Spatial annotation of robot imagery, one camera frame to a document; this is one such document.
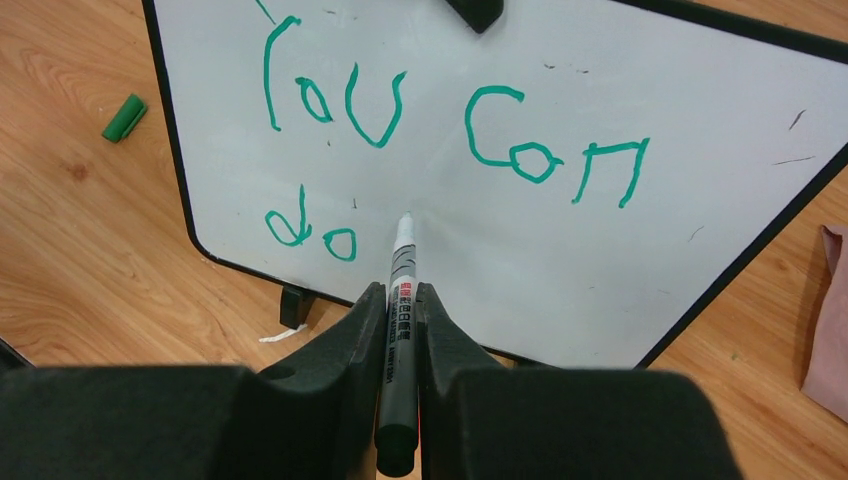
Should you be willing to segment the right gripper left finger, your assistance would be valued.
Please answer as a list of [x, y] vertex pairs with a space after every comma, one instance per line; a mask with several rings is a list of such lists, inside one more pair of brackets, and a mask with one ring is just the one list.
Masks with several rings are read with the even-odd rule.
[[5, 479], [371, 479], [386, 291], [275, 364], [1, 376]]

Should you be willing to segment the green whiteboard marker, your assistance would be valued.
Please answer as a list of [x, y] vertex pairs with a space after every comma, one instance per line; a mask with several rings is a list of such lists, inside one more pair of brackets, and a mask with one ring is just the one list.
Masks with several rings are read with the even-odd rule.
[[410, 212], [399, 219], [388, 287], [388, 333], [375, 434], [377, 469], [391, 478], [414, 468], [418, 446], [417, 292], [414, 221]]

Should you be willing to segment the green marker cap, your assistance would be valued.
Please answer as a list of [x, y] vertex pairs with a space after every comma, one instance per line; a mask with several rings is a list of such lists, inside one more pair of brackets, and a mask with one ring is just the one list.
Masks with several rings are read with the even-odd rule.
[[148, 106], [144, 100], [136, 94], [130, 94], [103, 129], [101, 136], [111, 143], [124, 140], [144, 117], [147, 110]]

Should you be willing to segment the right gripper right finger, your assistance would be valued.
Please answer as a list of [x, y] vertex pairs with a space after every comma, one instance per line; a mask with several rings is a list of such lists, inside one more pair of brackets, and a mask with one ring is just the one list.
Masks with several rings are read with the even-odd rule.
[[418, 287], [426, 479], [738, 479], [712, 403], [642, 369], [508, 368]]

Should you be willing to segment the white whiteboard black frame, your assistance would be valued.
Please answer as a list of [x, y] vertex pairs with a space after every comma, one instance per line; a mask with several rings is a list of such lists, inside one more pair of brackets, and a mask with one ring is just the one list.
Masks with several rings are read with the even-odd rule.
[[847, 161], [847, 46], [690, 1], [147, 1], [189, 236], [339, 301], [417, 274], [480, 344], [657, 356]]

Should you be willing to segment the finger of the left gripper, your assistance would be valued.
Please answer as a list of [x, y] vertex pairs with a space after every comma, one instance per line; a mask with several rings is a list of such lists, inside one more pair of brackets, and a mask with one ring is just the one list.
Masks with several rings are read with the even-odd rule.
[[451, 8], [477, 34], [488, 30], [503, 14], [503, 0], [447, 0]]

